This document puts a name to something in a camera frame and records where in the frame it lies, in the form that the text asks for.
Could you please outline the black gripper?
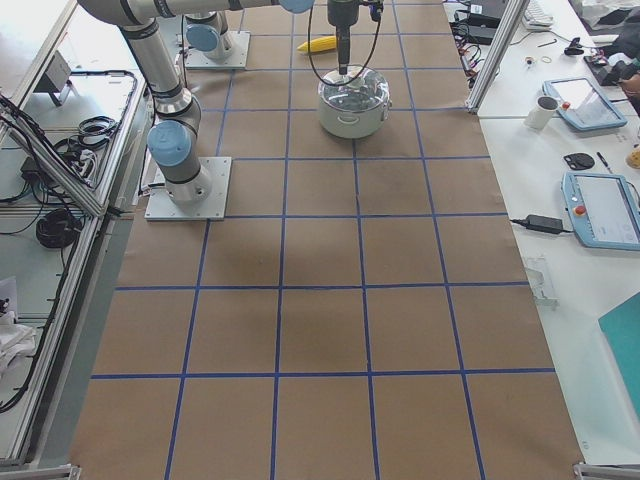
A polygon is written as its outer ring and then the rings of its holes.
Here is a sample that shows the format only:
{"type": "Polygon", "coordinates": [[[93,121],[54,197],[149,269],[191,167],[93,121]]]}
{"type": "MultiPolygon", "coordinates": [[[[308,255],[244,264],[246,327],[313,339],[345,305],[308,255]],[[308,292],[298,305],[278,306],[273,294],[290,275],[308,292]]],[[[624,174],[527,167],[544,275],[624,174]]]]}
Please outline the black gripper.
{"type": "Polygon", "coordinates": [[[338,72],[347,75],[350,64],[351,35],[350,27],[355,25],[359,17],[360,2],[358,0],[328,0],[327,19],[336,29],[338,72]]]}

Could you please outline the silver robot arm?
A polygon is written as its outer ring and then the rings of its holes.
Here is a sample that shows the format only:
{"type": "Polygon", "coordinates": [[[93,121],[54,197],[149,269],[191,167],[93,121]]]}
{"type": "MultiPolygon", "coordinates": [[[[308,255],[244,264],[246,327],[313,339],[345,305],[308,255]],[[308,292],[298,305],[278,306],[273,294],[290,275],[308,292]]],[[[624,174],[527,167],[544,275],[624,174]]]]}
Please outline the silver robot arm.
{"type": "Polygon", "coordinates": [[[188,14],[185,20],[190,47],[214,61],[222,61],[231,55],[234,44],[228,34],[229,25],[224,11],[188,14]]]}
{"type": "Polygon", "coordinates": [[[82,1],[94,18],[119,28],[154,100],[159,123],[148,150],[164,176],[173,204],[201,206],[214,192],[213,176],[196,154],[201,107],[186,86],[162,39],[157,19],[203,14],[195,27],[222,26],[212,17],[226,11],[272,6],[272,1],[82,1]]]}

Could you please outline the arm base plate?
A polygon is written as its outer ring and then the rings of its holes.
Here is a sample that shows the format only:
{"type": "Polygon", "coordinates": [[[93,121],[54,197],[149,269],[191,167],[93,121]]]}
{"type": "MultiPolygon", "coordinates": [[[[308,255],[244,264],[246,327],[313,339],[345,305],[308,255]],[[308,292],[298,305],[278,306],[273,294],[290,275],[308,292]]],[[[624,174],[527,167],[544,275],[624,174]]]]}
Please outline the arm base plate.
{"type": "Polygon", "coordinates": [[[188,54],[186,68],[191,70],[244,70],[250,33],[227,31],[220,35],[210,27],[190,26],[186,33],[188,54]]]}
{"type": "Polygon", "coordinates": [[[149,221],[223,220],[230,174],[231,157],[199,157],[200,172],[190,182],[166,182],[163,173],[156,171],[153,187],[145,211],[149,221]]]}

